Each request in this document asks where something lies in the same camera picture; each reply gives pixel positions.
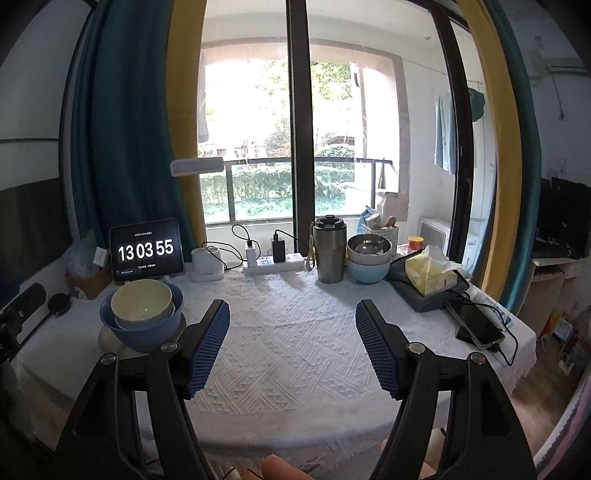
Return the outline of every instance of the wooden floor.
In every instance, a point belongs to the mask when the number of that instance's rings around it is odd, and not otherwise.
[[[535,455],[564,413],[577,387],[577,379],[558,368],[560,341],[552,337],[546,350],[538,343],[537,362],[511,395],[511,403]]]

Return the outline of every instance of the smartphone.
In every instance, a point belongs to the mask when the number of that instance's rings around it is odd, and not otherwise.
[[[468,331],[478,348],[487,349],[505,339],[501,329],[478,306],[464,303],[463,300],[453,300],[445,302],[445,307]]]

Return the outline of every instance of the person's finger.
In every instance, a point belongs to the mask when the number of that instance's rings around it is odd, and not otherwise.
[[[277,455],[269,455],[262,461],[261,467],[265,480],[312,480],[310,475],[291,466]]]

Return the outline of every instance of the stainless steel tumbler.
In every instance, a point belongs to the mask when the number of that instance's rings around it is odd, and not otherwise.
[[[336,283],[345,274],[347,226],[334,215],[326,215],[315,221],[312,229],[318,280]]]

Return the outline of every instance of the beige bowl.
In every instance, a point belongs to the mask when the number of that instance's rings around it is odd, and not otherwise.
[[[158,280],[136,280],[119,288],[111,309],[121,328],[146,328],[173,314],[173,294]]]

